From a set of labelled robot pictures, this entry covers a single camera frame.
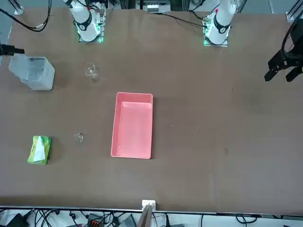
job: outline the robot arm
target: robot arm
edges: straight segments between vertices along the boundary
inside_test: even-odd
[[[210,42],[215,45],[225,42],[236,8],[235,0],[220,0],[220,5],[210,15],[211,24],[208,33],[205,34]]]
[[[100,18],[95,10],[86,7],[85,0],[63,0],[76,21],[79,35],[84,41],[93,41],[101,33]]]
[[[294,47],[289,52],[285,52],[285,42],[290,35]],[[281,50],[279,50],[268,62],[269,71],[264,76],[265,81],[270,81],[280,70],[294,67],[287,75],[286,81],[291,82],[302,73],[303,67],[303,19],[296,19],[289,28]]]

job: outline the brown table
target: brown table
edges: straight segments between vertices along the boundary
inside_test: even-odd
[[[14,24],[10,44],[50,61],[53,90],[20,83],[10,58],[0,68],[1,204],[140,209],[154,199],[158,210],[303,214],[303,77],[263,78],[284,15],[235,15],[228,48],[139,10],[114,11],[104,43],[79,44],[69,9],[52,15],[42,33]],[[106,80],[92,84],[87,62]],[[150,160],[110,155],[118,91],[154,96]],[[33,135],[53,138],[46,166],[27,163]]]

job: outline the small glass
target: small glass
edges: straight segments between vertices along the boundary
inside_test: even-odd
[[[82,142],[83,141],[83,135],[80,132],[76,132],[74,135],[75,140]]]
[[[85,75],[90,77],[93,83],[96,83],[100,80],[100,76],[96,70],[94,63],[87,63],[84,67]]]

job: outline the white robot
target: white robot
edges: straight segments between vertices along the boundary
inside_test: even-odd
[[[215,45],[225,42],[230,29],[233,15],[236,12],[235,0],[221,0],[217,9],[207,17],[210,19],[205,36]]]
[[[90,42],[101,34],[100,16],[98,13],[86,7],[85,0],[63,0],[70,8],[71,13],[76,21],[76,26],[81,38]]]

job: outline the tissue box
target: tissue box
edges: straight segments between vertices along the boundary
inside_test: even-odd
[[[33,136],[33,145],[27,159],[29,164],[46,165],[52,139],[47,136]]]

